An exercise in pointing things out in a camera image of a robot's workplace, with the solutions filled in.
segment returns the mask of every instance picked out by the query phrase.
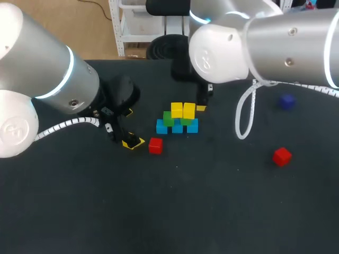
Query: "power cord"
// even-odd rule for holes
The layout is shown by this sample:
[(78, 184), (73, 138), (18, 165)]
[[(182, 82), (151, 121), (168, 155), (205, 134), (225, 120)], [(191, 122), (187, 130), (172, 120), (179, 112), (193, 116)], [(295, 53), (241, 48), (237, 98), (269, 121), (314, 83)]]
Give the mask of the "power cord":
[(110, 19), (109, 17), (107, 17), (107, 15), (106, 15), (106, 13), (105, 13), (105, 10), (104, 10), (104, 8), (101, 6), (101, 4), (99, 4), (99, 3), (97, 3), (97, 2), (94, 2), (94, 1), (87, 1), (87, 0), (78, 0), (78, 1), (79, 1), (79, 2), (83, 2), (83, 3), (91, 3), (91, 4), (96, 4), (96, 5), (98, 5), (98, 6), (101, 8), (102, 12), (104, 13), (105, 18), (108, 19), (108, 20), (110, 20), (110, 21), (112, 21), (112, 19)]
[(65, 121), (65, 122), (62, 122), (62, 123), (59, 123), (57, 125), (54, 125), (53, 127), (43, 131), (43, 132), (40, 132), (37, 137), (35, 138), (34, 141), (38, 141), (46, 136), (48, 136), (49, 134), (52, 134), (56, 131), (59, 131), (63, 128), (66, 128), (68, 126), (71, 126), (73, 124), (77, 124), (77, 123), (92, 123), (93, 125), (95, 125), (96, 127), (99, 127), (100, 125), (100, 122), (99, 122), (99, 119), (97, 118), (92, 118), (92, 117), (79, 117), (79, 118), (75, 118), (75, 119), (72, 119), (72, 120), (68, 120), (68, 121)]
[[(310, 86), (310, 85), (304, 85), (304, 84), (297, 84), (297, 83), (287, 83), (287, 82), (278, 82), (278, 81), (267, 81), (265, 82), (268, 84), (275, 84), (275, 83), (281, 83), (281, 84), (288, 84), (288, 85), (293, 85), (293, 86), (300, 86), (303, 88), (311, 89), (323, 94), (327, 94), (336, 98), (339, 98), (339, 91), (325, 87), (325, 86)], [(263, 87), (265, 85), (261, 84), (257, 80), (253, 80), (253, 85), (242, 95), (240, 98), (238, 105), (237, 105), (237, 110), (236, 110), (236, 116), (235, 116), (235, 132), (237, 134), (237, 137), (241, 140), (244, 140), (247, 138), (249, 133), (251, 132), (251, 128), (253, 125), (253, 120), (254, 120), (254, 109), (255, 109), (255, 99), (256, 99), (256, 90), (259, 89), (260, 87)], [(244, 102), (249, 96), (252, 96), (252, 101), (251, 101), (251, 110), (249, 113), (249, 121), (248, 121), (248, 126), (244, 134), (241, 134), (240, 132), (240, 118), (242, 114), (242, 109)]]

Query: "wooden floor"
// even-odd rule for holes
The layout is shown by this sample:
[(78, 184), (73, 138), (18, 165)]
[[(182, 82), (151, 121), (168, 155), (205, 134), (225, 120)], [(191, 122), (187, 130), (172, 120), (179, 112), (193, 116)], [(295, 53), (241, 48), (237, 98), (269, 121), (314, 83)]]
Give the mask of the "wooden floor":
[[(106, 15), (111, 17), (108, 0), (92, 1), (100, 3)], [(78, 0), (0, 2), (13, 3), (21, 8), (83, 59), (119, 59), (112, 22), (105, 18), (96, 4)]]

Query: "block tower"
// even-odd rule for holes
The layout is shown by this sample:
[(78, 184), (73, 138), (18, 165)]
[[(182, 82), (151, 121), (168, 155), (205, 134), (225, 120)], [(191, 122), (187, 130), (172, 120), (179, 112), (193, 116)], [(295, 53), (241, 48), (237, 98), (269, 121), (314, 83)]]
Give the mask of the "block tower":
[(198, 133), (199, 121), (195, 118), (195, 104), (172, 102), (171, 111), (164, 111), (163, 119), (157, 120), (157, 134)]

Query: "screw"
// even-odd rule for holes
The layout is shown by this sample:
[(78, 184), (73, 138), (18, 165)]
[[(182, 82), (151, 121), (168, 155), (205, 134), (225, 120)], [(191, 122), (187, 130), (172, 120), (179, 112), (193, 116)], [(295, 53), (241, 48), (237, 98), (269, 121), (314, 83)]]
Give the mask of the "screw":
[(97, 110), (93, 111), (93, 115), (94, 115), (94, 117), (99, 117), (100, 116), (100, 114), (99, 114), (99, 112)]
[(290, 67), (290, 66), (292, 66), (292, 65), (294, 65), (294, 64), (295, 64), (295, 62), (293, 61), (292, 58), (288, 58), (288, 59), (286, 59), (286, 61), (285, 61), (285, 65), (286, 65), (287, 67)]
[(71, 107), (75, 107), (76, 105), (78, 105), (78, 103), (79, 103), (79, 101), (77, 99), (73, 99), (68, 104)]
[(291, 28), (290, 31), (288, 31), (289, 36), (294, 36), (298, 32), (298, 29), (296, 28)]

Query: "red cube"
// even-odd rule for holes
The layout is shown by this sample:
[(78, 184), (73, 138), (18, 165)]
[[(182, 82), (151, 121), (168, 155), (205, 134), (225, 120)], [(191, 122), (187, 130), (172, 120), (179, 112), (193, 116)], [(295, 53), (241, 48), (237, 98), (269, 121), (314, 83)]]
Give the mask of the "red cube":
[(151, 138), (148, 145), (149, 153), (153, 153), (155, 155), (161, 155), (163, 152), (163, 140), (157, 138)]
[(285, 166), (290, 162), (292, 154), (285, 148), (282, 147), (275, 151), (273, 161), (280, 167)]

